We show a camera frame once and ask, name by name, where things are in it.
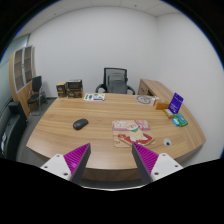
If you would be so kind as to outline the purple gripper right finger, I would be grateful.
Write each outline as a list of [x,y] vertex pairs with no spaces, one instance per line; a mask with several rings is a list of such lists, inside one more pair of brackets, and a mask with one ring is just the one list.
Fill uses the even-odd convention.
[[157,154],[137,143],[132,144],[132,154],[144,184],[182,169],[182,166],[167,153]]

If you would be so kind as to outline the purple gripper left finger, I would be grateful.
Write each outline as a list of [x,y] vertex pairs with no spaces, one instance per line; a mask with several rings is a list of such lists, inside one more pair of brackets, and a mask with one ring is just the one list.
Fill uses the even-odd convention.
[[78,184],[82,178],[90,154],[91,146],[87,143],[65,155],[54,155],[41,168],[65,180]]

